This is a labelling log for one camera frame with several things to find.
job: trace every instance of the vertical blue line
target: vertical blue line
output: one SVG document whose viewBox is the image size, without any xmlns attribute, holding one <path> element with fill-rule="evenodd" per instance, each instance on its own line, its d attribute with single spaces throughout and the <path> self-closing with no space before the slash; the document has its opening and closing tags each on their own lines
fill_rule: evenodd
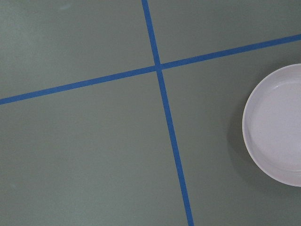
<svg viewBox="0 0 301 226">
<path fill-rule="evenodd" d="M 147 30 L 149 33 L 150 46 L 151 46 L 152 54 L 154 57 L 157 78 L 158 78 L 158 83 L 159 83 L 159 87 L 160 87 L 160 93 L 161 93 L 161 98 L 162 98 L 162 102 L 163 102 L 170 142 L 171 142 L 171 146 L 172 146 L 173 153 L 174 153 L 174 161 L 175 161 L 178 178 L 179 178 L 179 182 L 180 182 L 180 188 L 181 188 L 181 192 L 182 192 L 182 198 L 183 198 L 183 202 L 184 202 L 186 218 L 187 218 L 188 225 L 194 226 L 191 208 L 190 208 L 190 202 L 189 202 L 189 198 L 188 198 L 187 187 L 186 187 L 186 183 L 185 183 L 185 178 L 184 178 L 184 173 L 183 173 L 183 168 L 182 168 L 182 163 L 181 163 L 181 158 L 180 158 L 180 153 L 179 153 L 179 148 L 178 148 L 178 143 L 177 143 L 177 139 L 176 139 L 175 131 L 174 131 L 173 119 L 171 116 L 168 97 L 167 97 L 167 93 L 166 93 L 166 87 L 165 87 L 164 77 L 163 77 L 163 73 L 162 73 L 160 57 L 159 57 L 159 52 L 158 52 L 156 38 L 155 38 L 155 32 L 154 32 L 154 29 L 152 26 L 151 14 L 150 14 L 150 9 L 149 9 L 147 0 L 142 0 L 142 6 L 143 6 L 143 10 L 144 10 L 144 16 L 145 16 L 145 21 L 146 21 L 146 25 L 147 25 Z"/>
</svg>

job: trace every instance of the blue line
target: blue line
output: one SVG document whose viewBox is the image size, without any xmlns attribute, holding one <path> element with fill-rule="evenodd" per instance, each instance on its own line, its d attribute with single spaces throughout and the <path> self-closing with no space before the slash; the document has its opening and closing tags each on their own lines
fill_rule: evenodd
<svg viewBox="0 0 301 226">
<path fill-rule="evenodd" d="M 288 37 L 284 37 L 281 39 L 274 39 L 274 40 L 270 40 L 270 41 L 259 42 L 259 43 L 255 43 L 252 45 L 231 48 L 228 50 L 218 51 L 218 52 L 209 53 L 209 54 L 205 54 L 205 55 L 194 56 L 194 57 L 190 57 L 190 58 L 186 58 L 186 59 L 182 59 L 182 60 L 176 60 L 176 61 L 162 64 L 161 68 L 167 69 L 167 68 L 172 68 L 172 67 L 179 67 L 182 65 L 188 65 L 188 64 L 192 64 L 192 63 L 196 63 L 196 62 L 215 59 L 215 58 L 219 58 L 219 57 L 225 57 L 225 56 L 229 56 L 229 55 L 233 55 L 233 54 L 237 54 L 237 53 L 248 52 L 248 51 L 252 51 L 252 50 L 256 50 L 256 49 L 276 46 L 276 45 L 285 44 L 285 43 L 289 43 L 289 42 L 293 42 L 293 41 L 299 41 L 299 40 L 301 40 L 301 34 L 288 36 Z"/>
<path fill-rule="evenodd" d="M 179 148 L 178 148 L 178 143 L 177 143 L 177 139 L 176 139 L 176 135 L 175 135 L 175 131 L 174 131 L 173 119 L 172 119 L 171 111 L 170 111 L 170 107 L 169 107 L 164 77 L 163 77 L 163 73 L 162 73 L 162 69 L 161 69 L 161 63 L 160 63 L 158 48 L 157 48 L 157 44 L 156 44 L 155 33 L 154 33 L 154 29 L 153 29 L 152 22 L 151 22 L 151 14 L 150 14 L 150 9 L 149 9 L 147 0 L 142 0 L 142 6 L 143 6 L 143 10 L 144 10 L 144 16 L 145 16 L 145 21 L 146 21 L 146 25 L 147 25 L 147 30 L 149 33 L 151 50 L 153 52 L 155 67 L 156 67 L 156 71 L 157 71 L 158 83 L 159 83 L 159 87 L 160 87 L 160 92 L 161 92 L 161 97 L 162 97 L 162 102 L 163 102 L 163 107 L 164 107 L 164 112 L 165 112 L 165 117 L 166 117 L 169 137 L 170 137 L 170 142 L 171 142 L 171 146 L 172 146 L 173 153 L 174 153 L 174 161 L 175 161 L 178 178 L 179 178 L 179 182 L 180 182 L 180 188 L 181 188 L 181 192 L 182 192 L 182 198 L 183 198 L 183 202 L 184 202 L 186 218 L 187 218 L 188 225 L 194 226 L 193 217 L 192 217 L 191 208 L 190 208 L 190 202 L 189 202 L 189 198 L 188 198 L 187 187 L 186 187 L 186 183 L 185 183 L 184 172 L 183 172 Z"/>
<path fill-rule="evenodd" d="M 77 88 L 84 87 L 84 86 L 91 86 L 91 85 L 95 85 L 95 84 L 99 84 L 99 83 L 103 83 L 103 82 L 107 82 L 107 81 L 123 79 L 123 78 L 131 77 L 131 76 L 135 76 L 135 75 L 154 72 L 154 71 L 156 71 L 156 67 L 150 66 L 150 67 L 140 68 L 140 69 L 136 69 L 136 70 L 132 70 L 132 71 L 128 71 L 128 72 L 107 75 L 107 76 L 99 77 L 99 78 L 95 78 L 95 79 L 79 81 L 79 82 L 71 83 L 68 85 L 62 85 L 62 86 L 58 86 L 58 87 L 43 89 L 43 90 L 39 90 L 39 91 L 34 91 L 34 92 L 30 92 L 30 93 L 25 93 L 25 94 L 13 96 L 13 97 L 7 97 L 4 99 L 0 99 L 0 105 L 16 102 L 16 101 L 20 101 L 20 100 L 30 99 L 30 98 L 34 98 L 34 97 L 40 97 L 40 96 L 44 96 L 44 95 L 48 95 L 48 94 L 63 92 L 63 91 L 67 91 L 70 89 L 77 89 Z"/>
</svg>

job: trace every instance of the blue tape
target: blue tape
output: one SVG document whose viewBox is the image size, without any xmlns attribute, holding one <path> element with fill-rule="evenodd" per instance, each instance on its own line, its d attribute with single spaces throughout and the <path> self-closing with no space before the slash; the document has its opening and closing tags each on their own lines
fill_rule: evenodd
<svg viewBox="0 0 301 226">
<path fill-rule="evenodd" d="M 194 56 L 194 57 L 190 57 L 187 59 L 176 60 L 176 61 L 162 64 L 161 68 L 167 69 L 167 68 L 172 68 L 172 67 L 179 67 L 182 65 L 188 65 L 188 64 L 192 64 L 192 63 L 196 63 L 196 62 L 215 59 L 215 58 L 219 58 L 219 57 L 225 57 L 225 56 L 229 56 L 229 55 L 233 55 L 233 54 L 237 54 L 237 53 L 248 52 L 248 51 L 252 51 L 252 50 L 256 50 L 256 49 L 260 49 L 260 48 L 276 46 L 276 45 L 285 44 L 285 43 L 289 43 L 289 42 L 293 42 L 293 41 L 299 41 L 299 40 L 301 40 L 301 34 L 288 36 L 288 37 L 281 38 L 281 39 L 274 39 L 274 40 L 270 40 L 270 41 L 259 42 L 259 43 L 255 43 L 252 45 L 231 48 L 228 50 L 218 51 L 218 52 L 209 53 L 209 54 L 205 54 L 205 55 Z"/>
<path fill-rule="evenodd" d="M 34 97 L 40 97 L 40 96 L 44 96 L 44 95 L 48 95 L 48 94 L 63 92 L 63 91 L 67 91 L 70 89 L 77 89 L 77 88 L 84 87 L 84 86 L 91 86 L 91 85 L 95 85 L 95 84 L 99 84 L 99 83 L 103 83 L 103 82 L 107 82 L 107 81 L 123 79 L 123 78 L 131 77 L 131 76 L 135 76 L 135 75 L 154 72 L 154 71 L 156 71 L 156 67 L 151 66 L 151 67 L 140 68 L 140 69 L 136 69 L 136 70 L 132 70 L 132 71 L 128 71 L 128 72 L 107 75 L 107 76 L 99 77 L 99 78 L 95 78 L 95 79 L 79 81 L 76 83 L 71 83 L 71 84 L 67 84 L 67 85 L 62 85 L 62 86 L 58 86 L 58 87 L 43 89 L 43 90 L 31 92 L 31 93 L 25 93 L 25 94 L 13 96 L 13 97 L 7 97 L 4 99 L 0 99 L 0 105 L 16 102 L 16 101 L 20 101 L 20 100 L 30 99 L 30 98 L 34 98 Z"/>
<path fill-rule="evenodd" d="M 192 217 L 191 208 L 190 208 L 190 202 L 189 202 L 189 198 L 188 198 L 187 187 L 186 187 L 186 183 L 185 183 L 185 178 L 184 178 L 184 173 L 183 173 L 183 168 L 182 168 L 182 163 L 181 163 L 181 158 L 180 158 L 180 153 L 179 153 L 179 148 L 178 148 L 178 143 L 177 143 L 176 135 L 175 135 L 175 131 L 174 131 L 173 119 L 171 116 L 168 97 L 167 97 L 167 93 L 166 93 L 166 87 L 165 87 L 164 77 L 163 77 L 163 73 L 162 73 L 160 57 L 159 57 L 159 52 L 158 52 L 156 38 L 155 38 L 155 32 L 154 32 L 154 29 L 152 26 L 151 14 L 150 14 L 150 9 L 149 9 L 147 0 L 142 0 L 142 6 L 143 6 L 143 10 L 144 10 L 144 16 L 145 16 L 145 21 L 146 21 L 146 25 L 147 25 L 147 30 L 149 33 L 150 46 L 151 46 L 151 50 L 152 50 L 153 57 L 154 57 L 154 62 L 155 62 L 155 67 L 156 67 L 158 83 L 159 83 L 159 87 L 160 87 L 160 93 L 161 93 L 161 98 L 162 98 L 162 102 L 163 102 L 170 142 L 171 142 L 171 146 L 172 146 L 173 153 L 174 153 L 174 161 L 175 161 L 178 178 L 179 178 L 179 182 L 180 182 L 180 188 L 181 188 L 181 192 L 182 192 L 182 198 L 183 198 L 183 202 L 184 202 L 186 218 L 187 218 L 188 225 L 194 226 L 193 217 Z"/>
</svg>

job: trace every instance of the round plate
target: round plate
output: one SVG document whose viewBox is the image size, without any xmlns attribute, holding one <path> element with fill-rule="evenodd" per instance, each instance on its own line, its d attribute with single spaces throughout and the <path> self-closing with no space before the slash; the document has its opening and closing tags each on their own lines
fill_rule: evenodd
<svg viewBox="0 0 301 226">
<path fill-rule="evenodd" d="M 301 64 L 280 68 L 256 86 L 242 129 L 248 152 L 262 171 L 301 186 Z"/>
</svg>

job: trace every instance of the white plate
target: white plate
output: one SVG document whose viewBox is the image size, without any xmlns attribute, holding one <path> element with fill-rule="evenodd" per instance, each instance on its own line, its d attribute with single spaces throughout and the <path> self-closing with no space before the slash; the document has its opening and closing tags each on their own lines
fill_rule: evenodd
<svg viewBox="0 0 301 226">
<path fill-rule="evenodd" d="M 242 129 L 260 169 L 277 181 L 301 186 L 301 64 L 280 68 L 256 86 Z"/>
</svg>

